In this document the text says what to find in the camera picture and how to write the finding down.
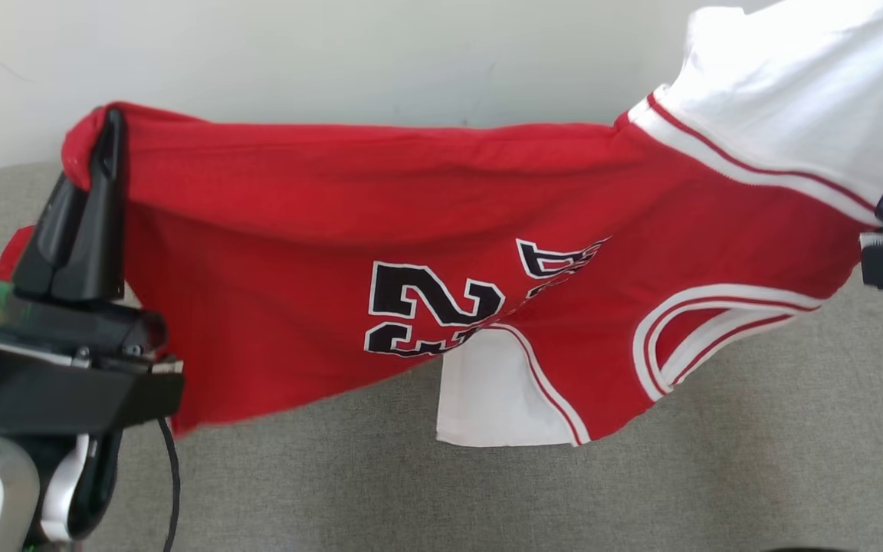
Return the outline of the red and white basketball jersey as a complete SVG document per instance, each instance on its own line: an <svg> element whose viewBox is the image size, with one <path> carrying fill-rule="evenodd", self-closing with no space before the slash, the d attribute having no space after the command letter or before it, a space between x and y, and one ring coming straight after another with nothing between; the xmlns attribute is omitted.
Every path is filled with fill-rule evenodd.
<svg viewBox="0 0 883 552"><path fill-rule="evenodd" d="M613 125L211 123L130 103L126 279L186 377L175 429L444 361L438 440L582 445L817 310L883 196L883 0L691 15Z"/></svg>

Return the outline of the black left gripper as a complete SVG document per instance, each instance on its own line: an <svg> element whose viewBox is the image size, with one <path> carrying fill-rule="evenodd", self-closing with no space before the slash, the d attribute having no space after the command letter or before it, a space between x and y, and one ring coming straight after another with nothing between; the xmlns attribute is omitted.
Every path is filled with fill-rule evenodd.
<svg viewBox="0 0 883 552"><path fill-rule="evenodd" d="M123 113L109 109L89 192L61 172L11 276L15 292L0 281L1 435L102 435L181 406L185 377L162 352L161 315L101 303L125 297L126 137ZM88 304L28 300L51 286Z"/></svg>

